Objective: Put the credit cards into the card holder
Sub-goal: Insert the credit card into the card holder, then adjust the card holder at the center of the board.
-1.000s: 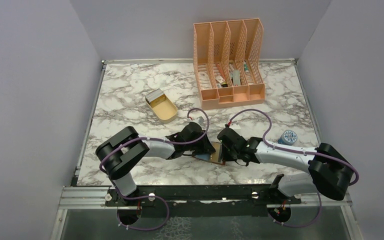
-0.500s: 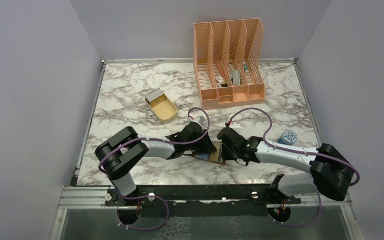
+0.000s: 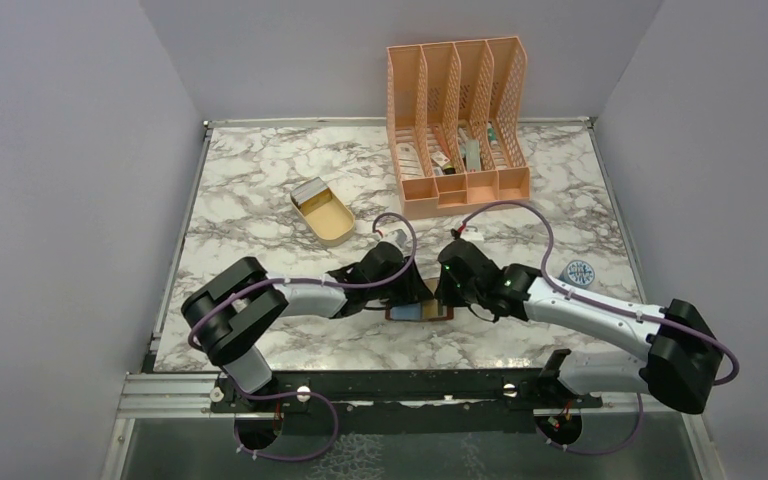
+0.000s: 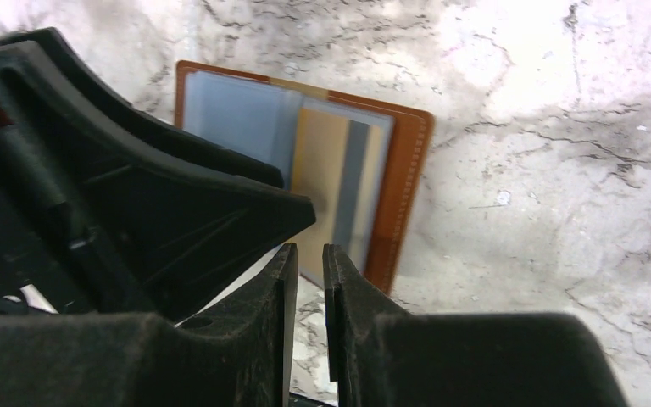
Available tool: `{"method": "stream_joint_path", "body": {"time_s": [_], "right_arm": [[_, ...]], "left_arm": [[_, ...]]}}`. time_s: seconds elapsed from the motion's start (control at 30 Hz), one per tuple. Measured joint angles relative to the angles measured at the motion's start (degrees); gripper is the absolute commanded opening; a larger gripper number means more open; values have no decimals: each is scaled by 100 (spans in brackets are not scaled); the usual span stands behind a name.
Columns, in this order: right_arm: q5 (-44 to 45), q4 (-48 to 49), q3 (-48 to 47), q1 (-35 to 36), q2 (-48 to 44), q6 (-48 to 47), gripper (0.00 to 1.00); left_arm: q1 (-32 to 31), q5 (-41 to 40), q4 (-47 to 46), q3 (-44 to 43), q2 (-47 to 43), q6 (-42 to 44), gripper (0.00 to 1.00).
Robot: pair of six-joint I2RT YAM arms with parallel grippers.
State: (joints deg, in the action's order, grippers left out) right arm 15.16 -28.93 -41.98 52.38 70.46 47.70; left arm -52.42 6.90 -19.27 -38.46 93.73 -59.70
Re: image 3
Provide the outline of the brown leather card holder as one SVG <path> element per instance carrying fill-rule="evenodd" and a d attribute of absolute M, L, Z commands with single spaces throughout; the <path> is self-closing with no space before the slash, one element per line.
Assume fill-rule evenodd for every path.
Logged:
<path fill-rule="evenodd" d="M 439 322 L 454 319 L 455 310 L 446 306 L 435 296 L 439 284 L 438 278 L 411 280 L 405 287 L 405 293 L 399 297 L 399 305 L 388 305 L 385 309 L 385 319 L 396 322 Z M 421 316 L 421 304 L 425 301 L 436 299 L 443 312 L 440 317 L 430 321 L 423 321 Z"/>

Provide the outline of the gold credit card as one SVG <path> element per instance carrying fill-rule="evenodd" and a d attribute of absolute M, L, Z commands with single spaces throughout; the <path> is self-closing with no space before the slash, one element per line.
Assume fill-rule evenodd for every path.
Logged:
<path fill-rule="evenodd" d="M 436 299 L 425 301 L 421 304 L 421 316 L 423 321 L 430 321 L 440 317 L 443 310 Z"/>

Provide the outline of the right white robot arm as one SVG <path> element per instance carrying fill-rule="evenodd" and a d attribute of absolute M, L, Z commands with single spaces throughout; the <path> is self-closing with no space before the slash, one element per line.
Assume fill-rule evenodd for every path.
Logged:
<path fill-rule="evenodd" d="M 478 305 L 495 320 L 557 325 L 613 345 L 609 352 L 555 351 L 536 383 L 545 404 L 635 393 L 682 413 L 704 412 L 723 353 L 692 304 L 675 300 L 659 307 L 578 292 L 533 267 L 499 267 L 462 239 L 449 243 L 438 262 L 435 295 L 448 306 Z"/>

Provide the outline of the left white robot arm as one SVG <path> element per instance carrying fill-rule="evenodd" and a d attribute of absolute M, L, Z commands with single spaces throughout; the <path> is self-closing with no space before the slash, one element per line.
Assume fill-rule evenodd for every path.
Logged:
<path fill-rule="evenodd" d="M 411 257 L 381 241 L 361 260 L 311 279 L 270 274 L 244 257 L 190 294 L 181 314 L 194 347 L 236 382 L 239 401 L 258 411 L 273 401 L 275 386 L 256 343 L 277 319 L 345 318 L 374 301 L 392 308 L 432 298 Z"/>

